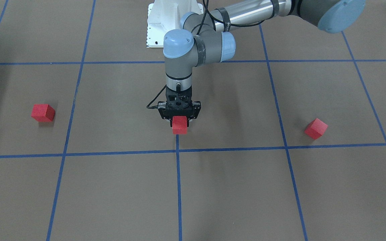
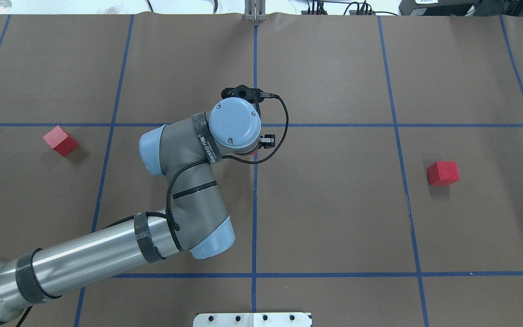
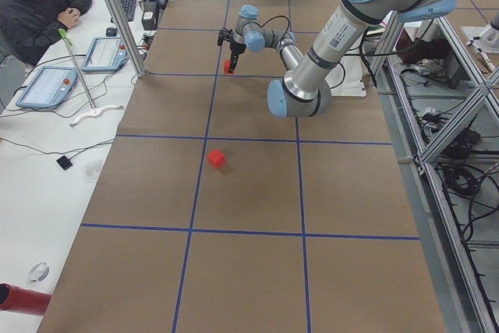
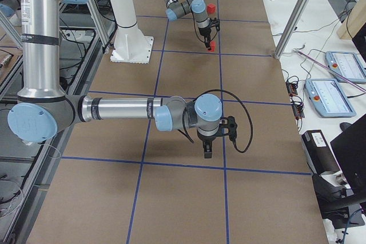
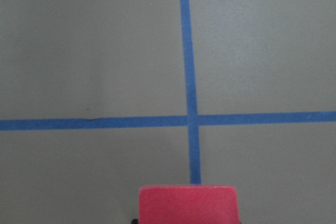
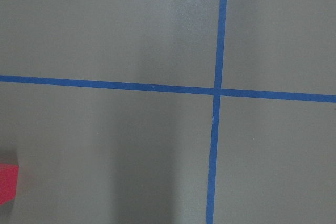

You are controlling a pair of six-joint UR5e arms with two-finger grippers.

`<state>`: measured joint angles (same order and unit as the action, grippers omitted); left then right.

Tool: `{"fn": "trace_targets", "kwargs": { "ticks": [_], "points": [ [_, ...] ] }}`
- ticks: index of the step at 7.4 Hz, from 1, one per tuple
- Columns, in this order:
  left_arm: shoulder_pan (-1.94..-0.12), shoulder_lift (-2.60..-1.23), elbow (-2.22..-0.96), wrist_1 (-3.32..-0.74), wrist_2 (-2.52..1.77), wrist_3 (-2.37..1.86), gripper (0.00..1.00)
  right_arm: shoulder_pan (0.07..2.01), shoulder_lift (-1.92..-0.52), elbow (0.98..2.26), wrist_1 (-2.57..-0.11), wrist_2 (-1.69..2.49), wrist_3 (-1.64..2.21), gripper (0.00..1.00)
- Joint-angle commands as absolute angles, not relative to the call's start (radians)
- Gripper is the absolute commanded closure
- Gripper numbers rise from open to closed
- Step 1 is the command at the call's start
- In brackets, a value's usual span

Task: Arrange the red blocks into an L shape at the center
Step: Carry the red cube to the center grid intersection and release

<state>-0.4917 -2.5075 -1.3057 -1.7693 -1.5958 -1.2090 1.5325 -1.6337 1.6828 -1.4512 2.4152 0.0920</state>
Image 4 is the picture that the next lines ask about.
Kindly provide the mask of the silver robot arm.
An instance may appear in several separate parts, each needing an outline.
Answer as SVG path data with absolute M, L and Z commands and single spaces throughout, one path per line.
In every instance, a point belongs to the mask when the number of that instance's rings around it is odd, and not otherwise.
M 212 157 L 212 141 L 222 136 L 221 101 L 204 92 L 193 101 L 170 98 L 90 98 L 66 95 L 59 84 L 59 4 L 63 0 L 20 0 L 23 45 L 23 88 L 7 116 L 10 130 L 20 139 L 43 142 L 79 122 L 117 118 L 155 120 L 159 131 L 196 128 L 204 157 Z M 116 20 L 113 62 L 148 63 L 153 37 L 138 27 L 133 0 L 110 0 Z M 220 20 L 209 18 L 204 0 L 164 0 L 170 21 L 192 13 L 203 43 L 212 49 L 211 28 Z M 76 3 L 88 0 L 76 0 Z
M 192 13 L 192 16 L 196 22 L 196 26 L 200 32 L 200 36 L 203 40 L 200 40 L 205 44 L 208 50 L 211 50 L 211 28 L 216 23 L 213 19 L 208 17 L 206 10 L 206 3 L 204 0 L 164 0 L 166 4 L 166 15 L 168 20 L 175 21 L 182 18 L 185 15 Z

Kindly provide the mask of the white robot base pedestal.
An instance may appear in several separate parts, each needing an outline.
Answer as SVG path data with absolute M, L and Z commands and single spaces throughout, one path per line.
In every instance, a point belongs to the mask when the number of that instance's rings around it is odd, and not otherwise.
M 139 29 L 133 0 L 110 0 L 117 24 L 112 62 L 148 63 L 154 38 Z

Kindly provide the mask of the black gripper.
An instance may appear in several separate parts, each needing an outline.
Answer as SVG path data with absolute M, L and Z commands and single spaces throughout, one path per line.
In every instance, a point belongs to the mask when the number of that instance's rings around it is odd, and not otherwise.
M 202 145 L 204 148 L 204 158 L 211 159 L 212 158 L 212 143 L 213 141 L 220 137 L 219 135 L 206 136 L 199 134 L 199 139 L 202 141 Z
M 209 38 L 211 34 L 211 27 L 208 25 L 206 27 L 199 27 L 198 28 L 200 35 L 204 37 L 204 44 L 205 47 L 209 50 Z

